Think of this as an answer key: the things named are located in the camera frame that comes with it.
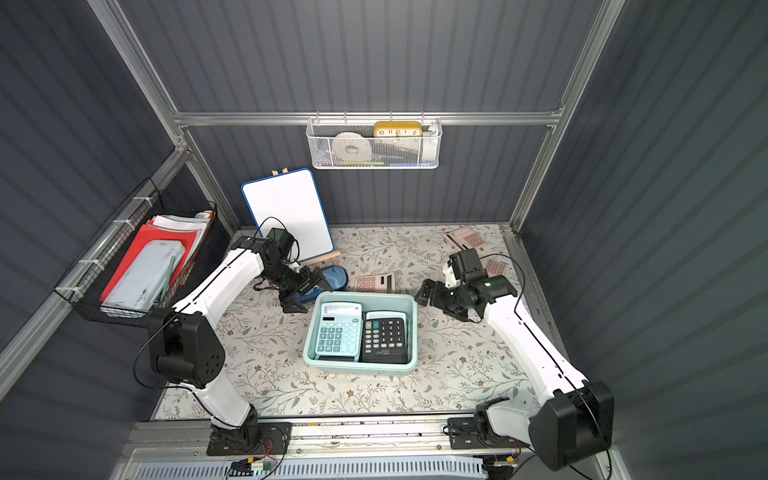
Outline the small pink calculator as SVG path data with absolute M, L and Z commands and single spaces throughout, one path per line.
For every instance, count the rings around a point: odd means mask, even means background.
M 392 272 L 383 274 L 356 276 L 352 288 L 363 293 L 395 293 L 396 275 Z

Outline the black calculator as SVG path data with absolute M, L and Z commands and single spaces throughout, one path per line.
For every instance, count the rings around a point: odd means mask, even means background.
M 406 364 L 409 361 L 406 320 L 400 317 L 366 319 L 359 361 Z

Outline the mint green storage box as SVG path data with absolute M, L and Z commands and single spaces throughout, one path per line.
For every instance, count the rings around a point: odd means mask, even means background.
M 418 359 L 418 308 L 402 294 L 324 292 L 303 350 L 309 367 L 336 373 L 405 375 Z

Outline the pink calculator back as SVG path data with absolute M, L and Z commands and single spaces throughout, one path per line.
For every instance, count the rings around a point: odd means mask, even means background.
M 460 250 L 482 250 L 486 245 L 484 238 L 477 231 L 469 227 L 461 227 L 448 231 L 446 237 Z

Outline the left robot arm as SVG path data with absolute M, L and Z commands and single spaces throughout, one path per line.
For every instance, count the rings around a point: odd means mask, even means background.
M 269 448 L 255 407 L 238 393 L 224 371 L 226 354 L 216 334 L 219 320 L 256 278 L 276 288 L 285 313 L 305 313 L 296 300 L 314 288 L 330 291 L 322 270 L 289 261 L 295 240 L 285 229 L 266 237 L 239 238 L 222 263 L 191 293 L 146 316 L 150 367 L 164 390 L 190 393 L 208 413 L 209 456 L 245 455 Z

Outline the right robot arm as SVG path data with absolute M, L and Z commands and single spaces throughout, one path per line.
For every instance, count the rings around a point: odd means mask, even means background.
M 558 471 L 599 453 L 612 444 L 614 395 L 602 381 L 590 382 L 556 349 L 525 314 L 522 294 L 504 276 L 449 288 L 427 279 L 415 295 L 460 321 L 473 310 L 507 345 L 534 389 L 540 408 L 530 414 L 499 397 L 476 407 L 478 439 L 510 438 L 531 447 L 542 463 Z

